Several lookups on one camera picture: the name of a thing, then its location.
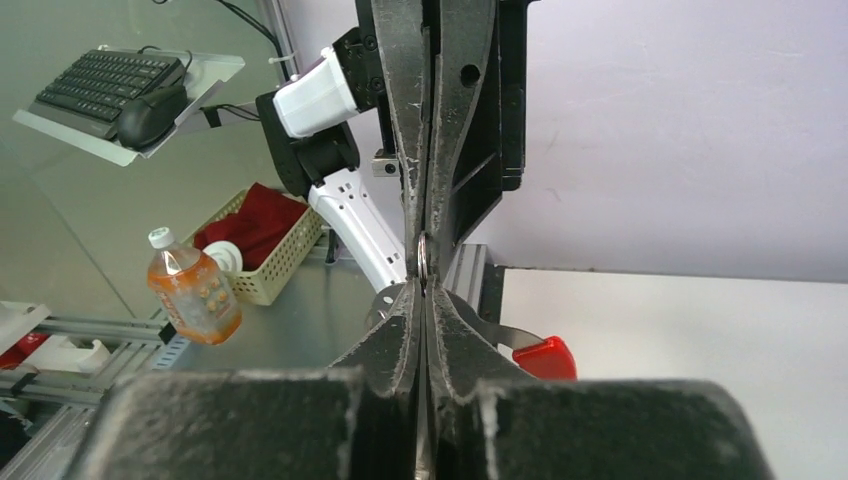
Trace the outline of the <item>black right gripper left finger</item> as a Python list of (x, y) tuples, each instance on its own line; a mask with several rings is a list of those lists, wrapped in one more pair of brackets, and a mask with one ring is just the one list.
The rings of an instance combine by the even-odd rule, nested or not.
[(412, 287), (328, 367), (153, 371), (105, 395), (73, 479), (397, 479), (408, 474)]

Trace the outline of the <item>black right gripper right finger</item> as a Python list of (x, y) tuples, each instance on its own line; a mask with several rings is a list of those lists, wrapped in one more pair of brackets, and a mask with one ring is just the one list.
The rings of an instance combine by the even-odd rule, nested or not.
[(439, 479), (768, 479), (742, 408), (696, 380), (529, 374), (425, 287), (425, 465)]

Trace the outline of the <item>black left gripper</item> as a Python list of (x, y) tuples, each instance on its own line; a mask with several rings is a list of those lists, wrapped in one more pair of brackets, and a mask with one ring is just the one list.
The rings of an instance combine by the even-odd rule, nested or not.
[[(459, 246), (494, 209), (502, 192), (521, 186), (529, 5), (528, 1), (424, 4), (425, 24), (431, 30), (432, 88), (424, 219), (433, 275), (448, 272)], [(428, 37), (423, 6), (420, 1), (358, 1), (356, 10), (368, 90), (380, 125), (382, 145), (374, 159), (394, 160), (397, 150), (404, 178), (406, 264), (409, 272), (417, 272), (427, 157)]]

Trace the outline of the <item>red-handled metal key holder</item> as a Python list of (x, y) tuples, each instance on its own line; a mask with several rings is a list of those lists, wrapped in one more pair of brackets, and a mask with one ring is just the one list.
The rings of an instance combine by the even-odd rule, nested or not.
[(508, 361), (539, 379), (576, 380), (576, 362), (561, 338), (543, 338), (500, 323), (505, 272), (489, 261), (486, 245), (466, 243), (454, 257), (444, 285), (462, 300), (457, 311), (463, 321)]

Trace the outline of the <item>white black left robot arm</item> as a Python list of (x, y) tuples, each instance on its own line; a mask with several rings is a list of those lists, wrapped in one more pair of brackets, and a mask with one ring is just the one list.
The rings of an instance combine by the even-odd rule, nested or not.
[[(526, 163), (526, 1), (360, 1), (356, 25), (256, 106), (279, 178), (376, 290), (447, 270)], [(364, 189), (352, 118), (376, 111), (403, 235)]]

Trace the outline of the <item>orange drink bottle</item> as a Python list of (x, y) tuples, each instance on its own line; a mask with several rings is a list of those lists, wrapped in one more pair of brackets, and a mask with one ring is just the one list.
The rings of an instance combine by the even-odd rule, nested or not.
[(229, 339), (241, 325), (242, 311), (215, 260), (178, 241), (167, 227), (150, 231), (148, 242), (154, 255), (147, 285), (177, 333), (205, 345)]

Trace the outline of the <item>red cloth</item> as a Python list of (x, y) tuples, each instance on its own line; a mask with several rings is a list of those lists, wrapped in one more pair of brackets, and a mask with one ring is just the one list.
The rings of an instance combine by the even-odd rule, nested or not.
[(240, 251), (243, 271), (257, 270), (307, 211), (307, 205), (277, 190), (254, 183), (240, 207), (202, 227), (193, 237), (195, 248), (217, 241), (233, 243)]

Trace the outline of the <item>black computer mouse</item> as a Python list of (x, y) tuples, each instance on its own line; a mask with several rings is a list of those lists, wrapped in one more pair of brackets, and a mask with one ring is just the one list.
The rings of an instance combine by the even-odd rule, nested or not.
[(188, 106), (186, 88), (171, 85), (128, 102), (116, 123), (116, 137), (125, 148), (143, 150), (169, 133)]

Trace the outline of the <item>black keyboard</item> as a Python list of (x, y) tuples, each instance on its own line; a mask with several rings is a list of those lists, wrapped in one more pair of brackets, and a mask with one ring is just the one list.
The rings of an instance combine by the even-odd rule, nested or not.
[(181, 83), (186, 71), (185, 64), (174, 56), (91, 50), (44, 87), (28, 111), (111, 140), (128, 102)]

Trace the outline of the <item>white keyboard tray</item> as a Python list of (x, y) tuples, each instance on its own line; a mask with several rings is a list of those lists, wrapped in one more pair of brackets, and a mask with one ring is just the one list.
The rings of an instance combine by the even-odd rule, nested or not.
[(13, 119), (128, 166), (178, 134), (257, 119), (251, 104), (214, 100), (244, 65), (238, 56), (101, 45), (64, 68)]

